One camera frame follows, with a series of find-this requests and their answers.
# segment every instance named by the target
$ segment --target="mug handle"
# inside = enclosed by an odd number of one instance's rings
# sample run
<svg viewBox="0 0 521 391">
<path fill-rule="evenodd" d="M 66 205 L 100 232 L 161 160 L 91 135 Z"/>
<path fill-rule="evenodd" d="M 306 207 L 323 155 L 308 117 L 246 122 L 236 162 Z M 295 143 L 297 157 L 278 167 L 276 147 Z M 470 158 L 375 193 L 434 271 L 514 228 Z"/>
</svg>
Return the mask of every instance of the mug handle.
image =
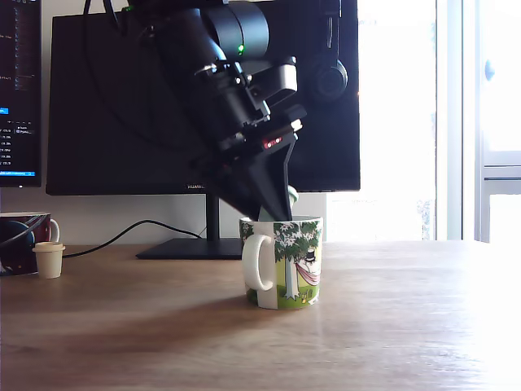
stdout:
<svg viewBox="0 0 521 391">
<path fill-rule="evenodd" d="M 56 220 L 50 220 L 50 242 L 59 242 L 59 225 Z"/>
<path fill-rule="evenodd" d="M 259 254 L 264 242 L 270 244 L 272 239 L 266 235 L 252 235 L 246 239 L 243 248 L 243 273 L 246 285 L 256 291 L 269 291 L 273 281 L 262 282 L 259 272 Z"/>
</svg>

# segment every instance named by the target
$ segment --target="black cable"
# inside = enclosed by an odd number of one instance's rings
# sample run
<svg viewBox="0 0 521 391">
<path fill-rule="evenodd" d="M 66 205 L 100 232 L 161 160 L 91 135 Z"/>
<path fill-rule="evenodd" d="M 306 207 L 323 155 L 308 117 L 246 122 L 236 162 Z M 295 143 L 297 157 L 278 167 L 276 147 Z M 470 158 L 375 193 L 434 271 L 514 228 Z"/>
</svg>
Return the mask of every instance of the black cable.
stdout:
<svg viewBox="0 0 521 391">
<path fill-rule="evenodd" d="M 32 222 L 34 222 L 36 219 L 40 218 L 40 220 L 38 222 L 35 222 L 32 226 L 30 226 L 29 228 L 27 228 L 25 231 L 23 232 L 20 232 L 18 235 L 16 236 L 13 236 L 12 238 L 6 240 L 5 242 L 1 242 L 0 243 L 0 248 L 4 248 L 6 246 L 8 246 L 9 244 L 13 243 L 14 241 L 18 240 L 18 239 L 21 239 L 23 238 L 24 236 L 26 236 L 27 234 L 30 234 L 31 232 L 33 232 L 34 230 L 36 230 L 46 219 L 46 215 L 43 215 L 43 216 L 35 216 L 33 218 L 31 218 L 30 220 L 28 220 L 25 225 L 29 225 L 31 224 Z"/>
<path fill-rule="evenodd" d="M 116 30 L 120 30 L 120 24 L 112 7 L 112 0 L 103 0 L 103 6 L 105 7 L 105 13 L 108 15 L 112 27 Z"/>
<path fill-rule="evenodd" d="M 141 226 L 142 224 L 156 224 L 157 226 L 162 226 L 164 228 L 168 228 L 169 230 L 176 231 L 176 232 L 179 232 L 181 234 L 186 234 L 186 235 L 194 236 L 197 239 L 202 239 L 200 235 L 197 235 L 197 234 L 195 234 L 193 232 L 189 232 L 189 231 L 179 230 L 177 228 L 174 228 L 173 226 L 169 226 L 168 224 L 164 224 L 163 222 L 156 222 L 154 220 L 141 220 L 140 222 L 136 222 L 132 226 L 128 227 L 126 230 L 121 232 L 118 236 L 114 237 L 113 239 L 110 239 L 106 243 L 103 243 L 103 244 L 99 245 L 98 247 L 94 247 L 94 248 L 91 248 L 90 250 L 85 250 L 85 251 L 82 251 L 80 253 L 64 255 L 63 258 L 80 257 L 82 255 L 86 255 L 86 254 L 93 253 L 94 251 L 98 251 L 98 250 L 100 250 L 100 249 L 102 249 L 104 247 L 107 247 L 109 244 L 114 243 L 121 236 L 123 236 L 124 234 L 126 234 L 130 230 L 134 229 L 136 226 Z"/>
<path fill-rule="evenodd" d="M 158 143 L 153 138 L 147 137 L 142 132 L 135 129 L 131 124 L 129 124 L 127 121 L 125 121 L 117 112 L 116 110 L 108 104 L 108 101 L 105 99 L 105 96 L 103 95 L 103 92 L 101 90 L 101 87 L 98 83 L 98 78 L 96 77 L 96 74 L 94 72 L 94 67 L 92 65 L 92 62 L 90 61 L 89 56 L 89 41 L 88 41 L 88 18 L 89 18 L 89 11 L 90 11 L 90 4 L 91 0 L 85 0 L 85 5 L 83 7 L 83 20 L 82 20 L 82 49 L 83 49 L 83 56 L 85 58 L 85 64 L 87 66 L 87 71 L 89 73 L 90 79 L 92 81 L 92 86 L 94 87 L 94 90 L 96 92 L 96 95 L 98 96 L 99 100 L 101 101 L 102 105 L 107 109 L 109 114 L 116 120 L 116 122 L 123 128 L 130 130 L 130 133 L 134 136 L 142 140 L 143 142 L 150 144 L 156 148 L 165 150 L 167 152 L 179 152 L 181 150 L 185 150 L 185 147 L 174 147 L 172 145 L 164 145 L 162 143 Z"/>
</svg>

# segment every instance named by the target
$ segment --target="monitor screen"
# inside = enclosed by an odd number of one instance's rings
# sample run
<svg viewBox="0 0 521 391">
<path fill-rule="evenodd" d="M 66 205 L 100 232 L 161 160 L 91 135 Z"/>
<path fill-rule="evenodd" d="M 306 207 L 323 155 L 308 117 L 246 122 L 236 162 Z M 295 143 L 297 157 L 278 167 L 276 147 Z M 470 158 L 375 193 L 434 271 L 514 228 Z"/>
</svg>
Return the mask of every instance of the monitor screen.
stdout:
<svg viewBox="0 0 521 391">
<path fill-rule="evenodd" d="M 0 187 L 41 186 L 40 0 L 0 0 Z"/>
<path fill-rule="evenodd" d="M 326 39 L 318 33 L 326 21 L 317 18 L 317 4 L 257 3 L 270 28 L 265 60 L 297 57 L 300 90 L 271 109 L 300 103 L 308 112 L 289 164 L 292 186 L 298 191 L 359 190 L 357 2 L 344 0 L 340 23 L 340 59 L 348 69 L 348 88 L 327 104 L 315 103 L 306 94 Z M 103 99 L 85 64 L 81 33 L 82 16 L 54 18 L 47 193 L 204 192 L 189 163 L 204 153 L 202 144 L 166 86 L 154 51 L 140 43 L 142 29 L 131 23 L 128 36 L 121 37 L 105 15 L 89 16 L 87 54 Z M 258 66 L 243 65 L 246 70 Z M 163 147 L 145 138 L 159 140 Z"/>
</svg>

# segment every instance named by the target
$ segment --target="monitor stand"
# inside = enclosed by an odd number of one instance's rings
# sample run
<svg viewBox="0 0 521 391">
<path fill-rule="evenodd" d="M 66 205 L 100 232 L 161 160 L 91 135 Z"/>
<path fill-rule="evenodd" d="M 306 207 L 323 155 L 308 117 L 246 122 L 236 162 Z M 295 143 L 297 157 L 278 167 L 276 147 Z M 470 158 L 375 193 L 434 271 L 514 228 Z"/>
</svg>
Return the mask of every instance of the monitor stand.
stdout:
<svg viewBox="0 0 521 391">
<path fill-rule="evenodd" d="M 207 239 L 172 239 L 136 255 L 139 259 L 241 259 L 241 239 L 221 239 L 219 198 L 206 195 Z"/>
</svg>

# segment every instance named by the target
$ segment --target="tree illustration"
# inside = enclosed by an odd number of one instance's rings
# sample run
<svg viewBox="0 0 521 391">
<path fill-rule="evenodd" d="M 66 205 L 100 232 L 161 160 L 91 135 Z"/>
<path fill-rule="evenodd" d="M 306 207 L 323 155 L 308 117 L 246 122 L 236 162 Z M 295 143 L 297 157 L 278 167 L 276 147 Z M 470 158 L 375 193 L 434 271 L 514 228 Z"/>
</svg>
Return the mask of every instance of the tree illustration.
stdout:
<svg viewBox="0 0 521 391">
<path fill-rule="evenodd" d="M 299 294 L 299 275 L 296 263 L 309 248 L 317 248 L 321 234 L 318 222 L 275 223 L 275 262 L 285 262 L 286 299 L 296 300 Z"/>
</svg>

